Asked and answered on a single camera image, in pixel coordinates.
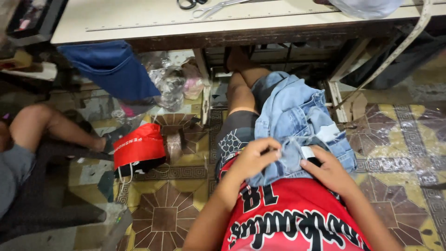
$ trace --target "white table top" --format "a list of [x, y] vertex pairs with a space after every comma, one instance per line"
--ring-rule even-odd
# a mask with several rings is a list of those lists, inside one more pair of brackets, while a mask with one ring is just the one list
[[[192, 11], [221, 0], [181, 10], [176, 0], [69, 0], [51, 42], [53, 44], [169, 36], [229, 30], [277, 28], [350, 21], [336, 8], [312, 0], [271, 0], [224, 7], [206, 20]], [[386, 19], [419, 17], [420, 0], [404, 3]], [[446, 15], [446, 0], [434, 0], [433, 16]]]

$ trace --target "red jersey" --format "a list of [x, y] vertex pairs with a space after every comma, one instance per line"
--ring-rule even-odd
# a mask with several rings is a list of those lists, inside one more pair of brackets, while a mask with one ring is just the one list
[[[234, 160], [223, 167], [220, 178]], [[316, 180], [293, 178], [258, 188], [242, 184], [221, 250], [368, 251], [369, 247], [329, 190]]]

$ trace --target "red bag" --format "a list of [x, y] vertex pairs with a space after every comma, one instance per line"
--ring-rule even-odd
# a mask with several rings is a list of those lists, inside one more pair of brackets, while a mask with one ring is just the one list
[[115, 177], [132, 176], [163, 164], [166, 160], [160, 126], [147, 123], [113, 143]]

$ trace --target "silver scissors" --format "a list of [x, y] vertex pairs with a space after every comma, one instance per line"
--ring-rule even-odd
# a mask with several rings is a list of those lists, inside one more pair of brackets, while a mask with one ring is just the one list
[[248, 2], [250, 0], [229, 0], [229, 1], [224, 1], [221, 2], [215, 6], [209, 7], [209, 8], [201, 8], [201, 9], [196, 9], [192, 12], [192, 16], [194, 18], [199, 18], [202, 17], [204, 14], [206, 14], [208, 11], [210, 11], [203, 19], [208, 18], [209, 16], [213, 15], [215, 12], [221, 10], [223, 7], [231, 5], [231, 4], [238, 4], [238, 3], [243, 3], [243, 2]]

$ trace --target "measuring tape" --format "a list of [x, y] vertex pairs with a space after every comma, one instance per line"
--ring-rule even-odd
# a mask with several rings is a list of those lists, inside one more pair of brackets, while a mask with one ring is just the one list
[[431, 8], [432, 8], [433, 0], [424, 0], [423, 10], [421, 11], [420, 19], [418, 20], [417, 25], [409, 34], [409, 36], [398, 46], [396, 50], [390, 54], [390, 56], [381, 64], [381, 66], [364, 82], [362, 83], [355, 91], [350, 92], [347, 97], [345, 97], [341, 103], [335, 106], [332, 110], [334, 113], [339, 107], [341, 107], [349, 98], [351, 98], [355, 93], [357, 93], [361, 88], [366, 86], [368, 83], [372, 82], [381, 72], [384, 71], [387, 66], [389, 66], [417, 37], [423, 32], [424, 28], [426, 28], [427, 24], [432, 17]]

